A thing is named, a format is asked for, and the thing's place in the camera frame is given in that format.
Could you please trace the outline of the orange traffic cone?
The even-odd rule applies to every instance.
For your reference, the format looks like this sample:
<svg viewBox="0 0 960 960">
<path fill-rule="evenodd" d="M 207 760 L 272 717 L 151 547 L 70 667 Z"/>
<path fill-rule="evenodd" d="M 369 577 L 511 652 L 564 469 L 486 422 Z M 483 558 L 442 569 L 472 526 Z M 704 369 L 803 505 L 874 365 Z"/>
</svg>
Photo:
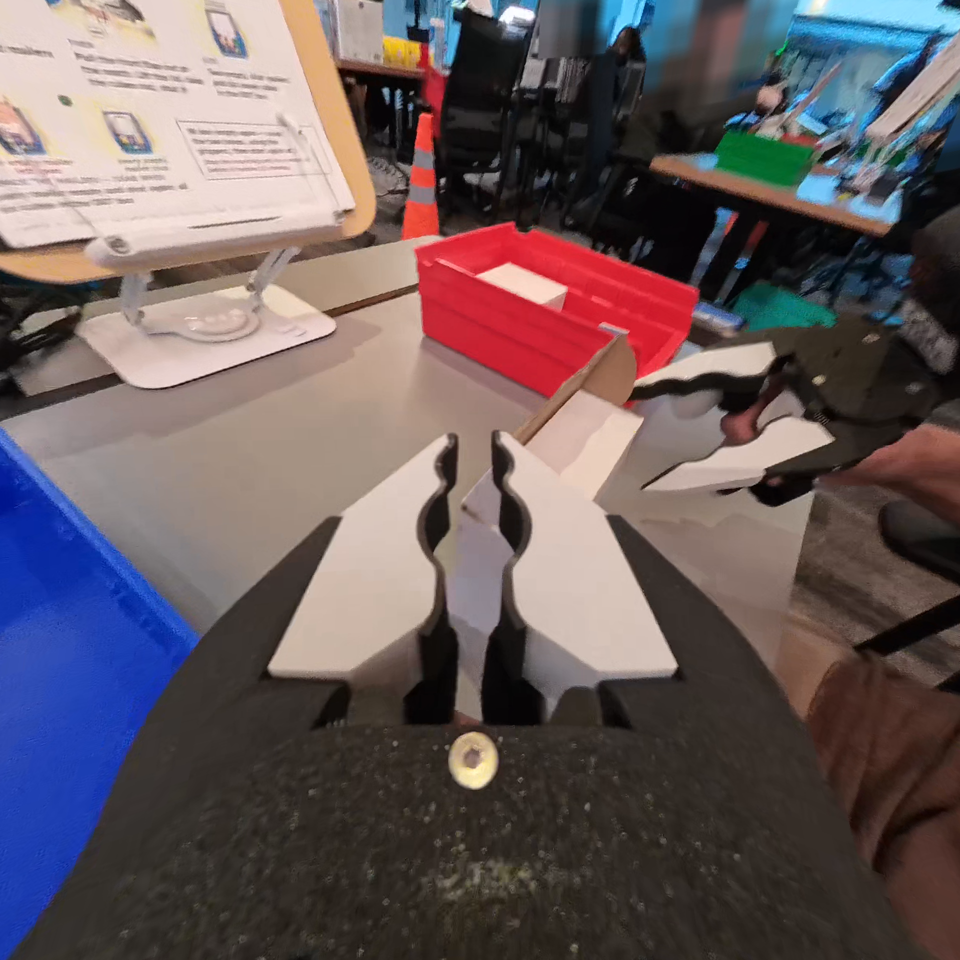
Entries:
<svg viewBox="0 0 960 960">
<path fill-rule="evenodd" d="M 404 241 L 440 234 L 433 127 L 431 112 L 419 115 L 409 187 L 403 208 L 401 239 Z"/>
</svg>

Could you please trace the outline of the grey desk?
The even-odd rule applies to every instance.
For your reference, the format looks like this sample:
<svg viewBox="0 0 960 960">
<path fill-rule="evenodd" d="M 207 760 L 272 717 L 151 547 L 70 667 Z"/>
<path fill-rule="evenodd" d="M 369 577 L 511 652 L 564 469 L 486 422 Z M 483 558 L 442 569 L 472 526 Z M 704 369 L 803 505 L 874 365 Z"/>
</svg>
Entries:
<svg viewBox="0 0 960 960">
<path fill-rule="evenodd" d="M 439 435 L 460 437 L 460 499 L 495 429 L 546 399 L 422 332 L 414 250 L 426 241 L 294 263 L 280 283 L 336 318 L 328 339 L 168 390 L 114 383 L 79 340 L 26 373 L 2 429 L 199 632 L 317 524 Z M 740 492 L 656 499 L 648 477 L 718 439 L 716 417 L 651 404 L 599 498 L 709 596 L 774 675 L 811 496 L 768 509 Z"/>
</svg>

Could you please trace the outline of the person's right hand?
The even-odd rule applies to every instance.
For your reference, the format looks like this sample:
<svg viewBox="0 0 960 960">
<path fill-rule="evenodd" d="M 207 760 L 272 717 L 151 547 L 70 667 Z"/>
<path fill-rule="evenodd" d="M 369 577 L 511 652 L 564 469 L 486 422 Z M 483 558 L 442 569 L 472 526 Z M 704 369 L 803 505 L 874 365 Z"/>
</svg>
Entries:
<svg viewBox="0 0 960 960">
<path fill-rule="evenodd" d="M 958 508 L 959 434 L 923 424 L 857 464 L 826 474 L 820 487 L 878 487 L 917 502 Z"/>
</svg>

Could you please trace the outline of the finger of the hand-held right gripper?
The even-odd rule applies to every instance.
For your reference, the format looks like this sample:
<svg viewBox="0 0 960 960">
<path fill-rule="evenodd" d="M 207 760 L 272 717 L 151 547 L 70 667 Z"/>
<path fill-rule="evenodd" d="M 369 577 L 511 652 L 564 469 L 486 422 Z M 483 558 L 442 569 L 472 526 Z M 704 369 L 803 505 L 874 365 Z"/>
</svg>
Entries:
<svg viewBox="0 0 960 960">
<path fill-rule="evenodd" d="M 642 486 L 647 493 L 673 494 L 743 489 L 778 465 L 828 446 L 831 432 L 817 421 L 785 415 L 769 421 L 747 443 L 723 445 L 700 460 L 681 462 Z"/>
<path fill-rule="evenodd" d="M 781 394 L 777 360 L 771 342 L 701 350 L 638 378 L 630 403 L 660 402 L 681 421 L 699 420 L 714 411 L 739 415 L 756 404 L 764 409 Z"/>
</svg>

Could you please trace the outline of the black office chair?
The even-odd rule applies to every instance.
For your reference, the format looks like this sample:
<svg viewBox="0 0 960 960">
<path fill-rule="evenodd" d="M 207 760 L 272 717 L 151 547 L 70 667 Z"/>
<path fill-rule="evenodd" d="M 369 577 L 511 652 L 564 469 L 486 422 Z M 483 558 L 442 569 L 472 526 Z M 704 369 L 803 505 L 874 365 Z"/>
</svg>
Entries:
<svg viewBox="0 0 960 960">
<path fill-rule="evenodd" d="M 468 4 L 455 7 L 457 49 L 446 77 L 435 135 L 439 205 L 443 212 L 470 186 L 468 175 L 497 175 L 486 222 L 498 220 L 507 167 L 514 95 L 522 78 L 534 21 L 504 23 Z"/>
</svg>

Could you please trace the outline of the wooden document stand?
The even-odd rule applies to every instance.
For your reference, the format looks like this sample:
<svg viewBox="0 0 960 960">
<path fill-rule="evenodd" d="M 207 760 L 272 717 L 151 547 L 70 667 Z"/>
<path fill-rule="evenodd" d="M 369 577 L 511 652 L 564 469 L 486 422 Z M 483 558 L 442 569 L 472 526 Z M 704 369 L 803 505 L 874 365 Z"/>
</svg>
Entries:
<svg viewBox="0 0 960 960">
<path fill-rule="evenodd" d="M 126 384 L 166 389 L 329 337 L 336 323 L 278 284 L 304 248 L 362 234 L 375 215 L 366 155 L 313 2 L 280 2 L 355 208 L 321 226 L 304 215 L 159 224 L 33 248 L 2 244 L 2 270 L 46 284 L 119 278 L 119 305 L 78 337 Z"/>
</svg>

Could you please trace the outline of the person's leg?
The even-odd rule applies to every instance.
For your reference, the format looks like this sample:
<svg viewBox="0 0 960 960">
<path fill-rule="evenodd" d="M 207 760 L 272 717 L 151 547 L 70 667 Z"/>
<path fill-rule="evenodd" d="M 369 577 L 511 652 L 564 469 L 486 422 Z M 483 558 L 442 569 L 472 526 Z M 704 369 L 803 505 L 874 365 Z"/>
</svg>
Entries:
<svg viewBox="0 0 960 960">
<path fill-rule="evenodd" d="M 830 666 L 806 713 L 858 853 L 932 957 L 959 957 L 959 696 L 876 658 Z"/>
</svg>

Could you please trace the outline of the white cardboard box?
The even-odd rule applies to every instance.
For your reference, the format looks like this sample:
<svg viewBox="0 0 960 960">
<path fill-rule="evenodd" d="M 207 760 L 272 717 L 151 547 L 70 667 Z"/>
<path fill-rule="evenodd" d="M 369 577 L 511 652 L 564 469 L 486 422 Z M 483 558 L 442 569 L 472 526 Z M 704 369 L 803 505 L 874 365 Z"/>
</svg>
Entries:
<svg viewBox="0 0 960 960">
<path fill-rule="evenodd" d="M 484 270 L 476 279 L 506 291 L 537 306 L 563 310 L 569 288 L 547 276 L 513 262 L 505 262 Z"/>
<path fill-rule="evenodd" d="M 626 407 L 637 359 L 625 330 L 601 325 L 608 342 L 514 431 L 513 437 L 567 485 L 594 500 L 629 452 L 642 418 Z M 455 563 L 447 581 L 450 622 L 459 639 L 455 706 L 480 719 L 489 634 L 500 616 L 501 581 L 511 556 L 499 530 L 500 491 L 486 472 L 457 513 Z"/>
</svg>

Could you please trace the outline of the blue plastic bin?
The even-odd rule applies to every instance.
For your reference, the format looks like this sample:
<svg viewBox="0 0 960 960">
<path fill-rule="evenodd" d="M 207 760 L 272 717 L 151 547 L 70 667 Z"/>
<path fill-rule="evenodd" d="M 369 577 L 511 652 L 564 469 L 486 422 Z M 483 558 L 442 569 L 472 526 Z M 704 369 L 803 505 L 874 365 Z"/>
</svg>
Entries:
<svg viewBox="0 0 960 960">
<path fill-rule="evenodd" d="M 2 958 L 65 883 L 136 734 L 198 641 L 2 430 Z"/>
</svg>

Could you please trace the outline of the wooden table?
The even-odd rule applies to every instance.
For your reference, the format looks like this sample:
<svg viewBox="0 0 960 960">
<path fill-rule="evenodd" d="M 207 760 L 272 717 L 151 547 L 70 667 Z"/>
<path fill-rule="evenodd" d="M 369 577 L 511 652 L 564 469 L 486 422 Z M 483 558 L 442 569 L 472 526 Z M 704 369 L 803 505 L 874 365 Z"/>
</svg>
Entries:
<svg viewBox="0 0 960 960">
<path fill-rule="evenodd" d="M 790 258 L 822 228 L 884 238 L 901 220 L 903 192 L 882 203 L 846 195 L 839 178 L 814 169 L 798 186 L 775 186 L 721 170 L 713 153 L 658 154 L 651 175 L 662 190 L 654 207 L 655 235 L 638 264 L 690 283 L 714 229 L 717 210 L 735 222 L 710 260 L 697 288 L 702 300 L 729 306 L 757 282 L 767 282 L 781 257 Z"/>
</svg>

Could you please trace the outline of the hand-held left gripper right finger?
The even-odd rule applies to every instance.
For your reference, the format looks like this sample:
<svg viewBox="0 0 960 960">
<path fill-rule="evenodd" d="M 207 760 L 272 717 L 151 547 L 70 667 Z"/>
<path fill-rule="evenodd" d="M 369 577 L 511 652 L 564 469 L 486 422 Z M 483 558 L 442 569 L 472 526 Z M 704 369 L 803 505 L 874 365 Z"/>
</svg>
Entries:
<svg viewBox="0 0 960 960">
<path fill-rule="evenodd" d="M 504 431 L 490 441 L 509 546 L 482 676 L 489 724 L 541 724 L 571 690 L 672 680 L 679 665 L 611 517 Z"/>
</svg>

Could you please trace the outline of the red plastic bin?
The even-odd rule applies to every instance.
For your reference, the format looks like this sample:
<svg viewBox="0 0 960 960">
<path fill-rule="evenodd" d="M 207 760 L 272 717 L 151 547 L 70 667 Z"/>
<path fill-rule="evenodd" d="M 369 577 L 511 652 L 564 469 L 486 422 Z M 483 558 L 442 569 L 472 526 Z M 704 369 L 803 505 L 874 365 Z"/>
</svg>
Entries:
<svg viewBox="0 0 960 960">
<path fill-rule="evenodd" d="M 423 334 L 545 397 L 625 333 L 636 378 L 669 364 L 690 334 L 697 288 L 540 230 L 476 229 L 415 251 Z M 565 289 L 535 303 L 481 276 L 513 265 Z"/>
</svg>

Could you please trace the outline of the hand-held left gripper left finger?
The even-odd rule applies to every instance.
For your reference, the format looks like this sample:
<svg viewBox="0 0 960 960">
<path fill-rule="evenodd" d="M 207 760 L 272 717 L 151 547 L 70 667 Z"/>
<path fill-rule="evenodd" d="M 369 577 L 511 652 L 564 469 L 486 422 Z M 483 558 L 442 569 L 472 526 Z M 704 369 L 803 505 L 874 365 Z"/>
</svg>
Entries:
<svg viewBox="0 0 960 960">
<path fill-rule="evenodd" d="M 383 693 L 411 724 L 448 724 L 459 642 L 437 548 L 450 533 L 459 438 L 442 434 L 333 517 L 269 660 L 272 679 Z"/>
</svg>

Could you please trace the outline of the green plastic bin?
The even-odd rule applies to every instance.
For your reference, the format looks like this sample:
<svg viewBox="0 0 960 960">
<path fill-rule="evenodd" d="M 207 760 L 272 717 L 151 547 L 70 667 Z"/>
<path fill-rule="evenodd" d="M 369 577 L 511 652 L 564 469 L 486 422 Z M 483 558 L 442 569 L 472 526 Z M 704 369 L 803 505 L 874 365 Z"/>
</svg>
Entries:
<svg viewBox="0 0 960 960">
<path fill-rule="evenodd" d="M 777 188 L 796 188 L 810 174 L 819 151 L 808 143 L 728 130 L 715 150 L 715 168 Z"/>
</svg>

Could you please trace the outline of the printed instruction sheet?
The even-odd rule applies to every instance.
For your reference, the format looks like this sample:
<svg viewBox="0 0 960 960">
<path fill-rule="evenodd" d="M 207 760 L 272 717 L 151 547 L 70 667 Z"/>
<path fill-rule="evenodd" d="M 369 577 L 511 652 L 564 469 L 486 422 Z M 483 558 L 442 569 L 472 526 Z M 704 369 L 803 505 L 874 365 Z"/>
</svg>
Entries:
<svg viewBox="0 0 960 960">
<path fill-rule="evenodd" d="M 281 2 L 2 2 L 1 113 L 10 249 L 355 209 Z"/>
</svg>

